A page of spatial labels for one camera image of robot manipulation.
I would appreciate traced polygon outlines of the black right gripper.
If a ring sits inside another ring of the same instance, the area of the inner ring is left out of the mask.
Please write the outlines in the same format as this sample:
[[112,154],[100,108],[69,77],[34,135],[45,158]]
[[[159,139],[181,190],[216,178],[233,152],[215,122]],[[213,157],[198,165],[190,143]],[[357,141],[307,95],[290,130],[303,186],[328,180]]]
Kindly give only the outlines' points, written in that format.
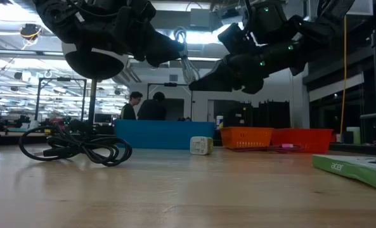
[[225,62],[189,85],[191,91],[258,93],[264,79],[272,73],[289,69],[293,76],[302,72],[302,47],[298,42],[261,46],[257,53],[230,54]]

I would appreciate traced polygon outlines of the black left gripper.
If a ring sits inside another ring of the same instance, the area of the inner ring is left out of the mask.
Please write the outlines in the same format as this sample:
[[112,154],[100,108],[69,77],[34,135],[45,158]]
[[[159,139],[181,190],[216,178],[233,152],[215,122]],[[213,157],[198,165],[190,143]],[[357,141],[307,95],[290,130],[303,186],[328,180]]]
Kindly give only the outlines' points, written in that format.
[[108,24],[108,50],[119,55],[131,54],[153,67],[176,60],[184,49],[182,43],[157,32],[150,25],[156,14],[152,4],[110,4],[115,15]]

